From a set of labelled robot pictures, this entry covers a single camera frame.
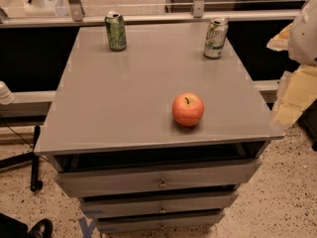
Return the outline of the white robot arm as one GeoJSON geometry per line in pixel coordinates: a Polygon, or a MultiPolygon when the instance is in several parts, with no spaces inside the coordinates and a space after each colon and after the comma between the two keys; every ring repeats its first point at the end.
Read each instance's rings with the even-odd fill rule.
{"type": "Polygon", "coordinates": [[[317,99],[317,0],[308,0],[294,21],[266,45],[280,52],[288,51],[299,68],[290,76],[273,121],[290,127],[317,99]]]}

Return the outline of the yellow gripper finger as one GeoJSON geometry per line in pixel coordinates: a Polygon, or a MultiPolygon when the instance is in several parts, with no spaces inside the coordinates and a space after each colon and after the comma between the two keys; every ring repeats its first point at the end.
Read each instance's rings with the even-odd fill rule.
{"type": "Polygon", "coordinates": [[[279,94],[272,120],[291,127],[317,99],[317,66],[302,64],[295,72],[286,75],[286,85],[279,94]]]}
{"type": "Polygon", "coordinates": [[[287,51],[291,27],[292,24],[289,24],[283,28],[277,35],[268,41],[266,47],[276,52],[287,51]]]}

